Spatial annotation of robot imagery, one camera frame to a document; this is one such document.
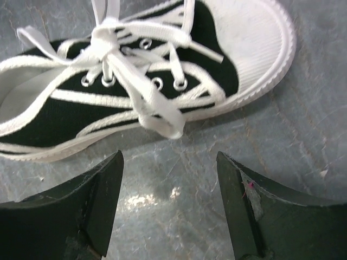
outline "shoelace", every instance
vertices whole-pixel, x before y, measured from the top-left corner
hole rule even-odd
[[[163,58],[150,51],[128,49],[127,51],[135,57],[131,60],[130,57],[124,56],[120,50],[115,31],[126,29],[127,32],[138,37],[167,42],[170,49],[171,71],[178,90],[179,87],[186,85],[186,79],[175,47],[191,48],[218,62],[223,60],[223,56],[193,42],[191,36],[180,28],[146,20],[119,21],[118,0],[108,3],[105,18],[100,22],[98,19],[103,17],[100,12],[106,10],[105,6],[102,6],[105,1],[92,2],[98,25],[91,33],[91,45],[73,60],[60,57],[49,41],[33,27],[19,28],[17,30],[18,37],[23,43],[36,46],[47,57],[62,66],[88,69],[87,75],[83,77],[86,83],[93,82],[101,72],[103,73],[103,80],[107,83],[112,83],[117,78],[127,91],[132,107],[139,115],[139,123],[144,128],[157,131],[167,138],[180,138],[183,135],[185,125],[182,113],[158,90],[161,82],[158,86],[158,82],[151,81],[145,76],[149,65],[152,62],[163,60]],[[141,67],[135,66],[134,63],[138,59],[145,60],[145,64],[147,64]]]

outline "metal eyelet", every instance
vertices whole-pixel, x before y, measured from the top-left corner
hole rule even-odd
[[[89,87],[93,83],[94,83],[94,80],[92,80],[92,81],[87,80],[87,75],[83,76],[82,79],[81,79],[81,84],[84,87]]]
[[[188,80],[184,79],[183,83],[177,83],[176,80],[174,80],[173,82],[173,87],[175,88],[175,90],[177,91],[184,91],[188,86]]]
[[[152,40],[148,38],[144,38],[142,41],[140,41],[140,48],[147,50],[152,45]]]
[[[121,52],[124,54],[124,55],[131,55],[131,48],[127,47],[127,46],[124,46],[121,48]]]
[[[101,83],[104,85],[104,87],[108,88],[115,84],[115,77],[112,77],[110,81],[106,81],[104,76],[101,77]]]
[[[157,86],[157,89],[159,91],[161,91],[163,89],[164,82],[163,82],[163,80],[160,77],[154,77],[152,79],[152,82]]]

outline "shoe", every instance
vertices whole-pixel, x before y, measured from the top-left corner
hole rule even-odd
[[[60,53],[18,30],[36,49],[0,63],[0,156],[55,161],[138,126],[179,138],[186,121],[264,95],[294,58],[293,23],[274,0],[170,1],[122,21],[119,1],[92,3],[90,40]]]

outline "marble floor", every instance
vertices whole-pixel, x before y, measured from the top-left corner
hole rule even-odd
[[[124,182],[106,259],[231,260],[218,151],[297,190],[347,199],[347,2],[280,1],[295,22],[298,49],[269,94],[189,123],[179,140],[133,129],[52,164],[0,159],[0,202],[49,189],[122,150]],[[123,0],[121,16],[160,2]],[[81,37],[93,19],[89,0],[0,0],[0,59],[23,50],[17,27],[30,24],[51,40]]]

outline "black and white sneaker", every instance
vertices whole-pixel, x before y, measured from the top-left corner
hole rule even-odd
[[[295,34],[275,0],[169,1],[118,20],[94,0],[90,39],[36,46],[0,63],[0,155],[55,161],[123,129],[179,138],[186,121],[244,106],[288,71]]]

